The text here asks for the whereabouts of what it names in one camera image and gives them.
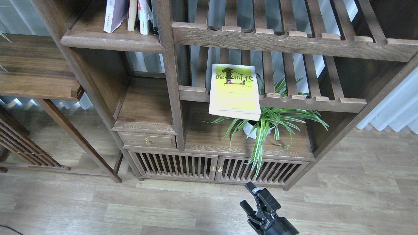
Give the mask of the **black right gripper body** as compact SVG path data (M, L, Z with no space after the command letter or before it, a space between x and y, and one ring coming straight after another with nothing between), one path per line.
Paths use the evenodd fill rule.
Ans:
M299 231L285 218L268 211L253 211L252 228L258 235L298 235Z

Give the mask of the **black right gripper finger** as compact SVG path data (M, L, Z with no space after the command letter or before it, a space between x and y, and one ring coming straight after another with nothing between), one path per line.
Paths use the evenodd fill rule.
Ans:
M273 195L266 189L260 189L256 187L252 182L248 182L245 184L245 188L252 194L252 196L256 200L263 201L266 204L266 220L267 216L273 216L277 210L281 208L279 202L273 197Z
M239 205L246 212L248 217L248 223L257 233L266 233L264 225L266 223L266 204L263 201L256 200L258 211L252 209L252 207L247 203L246 200L243 200Z

